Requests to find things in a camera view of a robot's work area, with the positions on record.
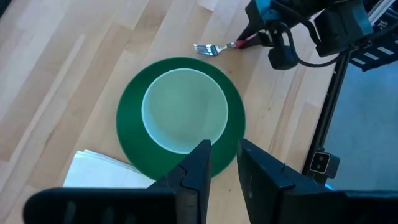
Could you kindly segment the light green bowl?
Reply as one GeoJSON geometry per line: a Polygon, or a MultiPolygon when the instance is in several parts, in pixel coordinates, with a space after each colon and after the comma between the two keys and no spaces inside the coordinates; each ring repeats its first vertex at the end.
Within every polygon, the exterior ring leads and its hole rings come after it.
{"type": "Polygon", "coordinates": [[[141,106],[142,122],[162,149],[189,154],[200,142],[217,142],[226,129],[226,95],[209,75],[191,68],[161,74],[149,85],[141,106]]]}

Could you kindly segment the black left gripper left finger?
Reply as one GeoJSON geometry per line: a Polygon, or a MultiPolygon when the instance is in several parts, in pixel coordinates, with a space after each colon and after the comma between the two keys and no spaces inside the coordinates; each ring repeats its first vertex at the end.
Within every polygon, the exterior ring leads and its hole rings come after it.
{"type": "Polygon", "coordinates": [[[175,224],[206,224],[210,182],[211,142],[203,140],[149,188],[172,191],[175,224]]]}

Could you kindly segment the red-handled metal fork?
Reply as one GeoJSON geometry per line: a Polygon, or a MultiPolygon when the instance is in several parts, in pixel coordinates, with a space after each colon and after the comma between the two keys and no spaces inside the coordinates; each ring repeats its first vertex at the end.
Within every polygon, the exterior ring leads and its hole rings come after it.
{"type": "Polygon", "coordinates": [[[213,45],[213,44],[194,44],[193,47],[196,53],[206,55],[210,57],[218,56],[222,51],[226,49],[243,49],[249,46],[249,42],[256,38],[257,34],[243,39],[230,42],[226,45],[213,45]]]}

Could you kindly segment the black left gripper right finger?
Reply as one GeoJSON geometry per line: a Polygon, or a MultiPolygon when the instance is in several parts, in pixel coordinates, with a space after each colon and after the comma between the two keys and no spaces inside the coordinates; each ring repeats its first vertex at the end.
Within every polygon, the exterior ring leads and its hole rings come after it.
{"type": "Polygon", "coordinates": [[[247,139],[238,142],[238,174],[251,224],[337,224],[337,195],[247,139]]]}

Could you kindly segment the dark green plate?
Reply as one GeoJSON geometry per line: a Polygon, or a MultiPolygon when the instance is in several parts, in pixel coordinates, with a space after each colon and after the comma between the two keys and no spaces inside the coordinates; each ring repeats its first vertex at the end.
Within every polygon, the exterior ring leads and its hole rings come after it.
{"type": "Polygon", "coordinates": [[[141,113],[144,93],[149,85],[161,74],[178,68],[191,68],[209,75],[226,95],[229,109],[226,130],[211,149],[211,176],[215,177],[236,157],[237,143],[245,133],[246,116],[241,96],[228,76],[217,67],[196,58],[173,57],[154,62],[128,83],[116,111],[120,146],[133,166],[154,180],[163,177],[184,159],[184,155],[169,152],[152,140],[144,127],[141,113]]]}

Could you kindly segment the black table frame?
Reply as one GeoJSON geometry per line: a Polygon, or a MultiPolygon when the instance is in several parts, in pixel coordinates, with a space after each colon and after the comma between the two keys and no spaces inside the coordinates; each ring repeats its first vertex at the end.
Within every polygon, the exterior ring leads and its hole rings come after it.
{"type": "Polygon", "coordinates": [[[341,86],[344,81],[346,69],[349,64],[351,53],[341,55],[339,61],[335,65],[331,81],[326,93],[323,107],[318,119],[318,123],[313,135],[312,143],[305,160],[302,174],[312,178],[315,182],[325,185],[327,179],[334,179],[340,164],[340,158],[334,154],[330,154],[325,151],[324,143],[328,134],[330,123],[335,111],[335,106],[338,101],[341,86]],[[313,165],[313,159],[317,156],[329,156],[329,165],[321,167],[323,171],[317,172],[312,170],[315,166],[313,165]]]}

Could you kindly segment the white folded napkin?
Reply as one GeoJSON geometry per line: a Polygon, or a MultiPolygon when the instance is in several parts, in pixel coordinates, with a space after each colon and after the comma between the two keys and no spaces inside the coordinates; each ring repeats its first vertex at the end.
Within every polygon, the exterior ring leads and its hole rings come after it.
{"type": "Polygon", "coordinates": [[[154,182],[128,163],[85,149],[75,153],[63,186],[142,189],[154,182]]]}

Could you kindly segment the silver aluminium bracket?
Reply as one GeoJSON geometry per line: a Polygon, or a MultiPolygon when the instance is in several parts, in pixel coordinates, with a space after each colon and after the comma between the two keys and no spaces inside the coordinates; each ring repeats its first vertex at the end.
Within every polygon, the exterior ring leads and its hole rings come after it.
{"type": "Polygon", "coordinates": [[[396,0],[364,0],[368,19],[373,26],[376,21],[394,4],[396,0]]]}

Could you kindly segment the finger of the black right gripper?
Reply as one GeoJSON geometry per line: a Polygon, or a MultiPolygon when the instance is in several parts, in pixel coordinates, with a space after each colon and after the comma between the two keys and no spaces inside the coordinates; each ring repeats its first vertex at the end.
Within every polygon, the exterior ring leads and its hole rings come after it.
{"type": "Polygon", "coordinates": [[[262,20],[255,0],[250,0],[249,4],[245,8],[245,12],[249,19],[249,22],[241,34],[247,37],[248,35],[260,32],[265,28],[265,23],[262,20]]]}
{"type": "Polygon", "coordinates": [[[239,48],[246,49],[255,46],[273,47],[272,37],[268,32],[256,32],[245,37],[243,34],[239,36],[239,48]]]}

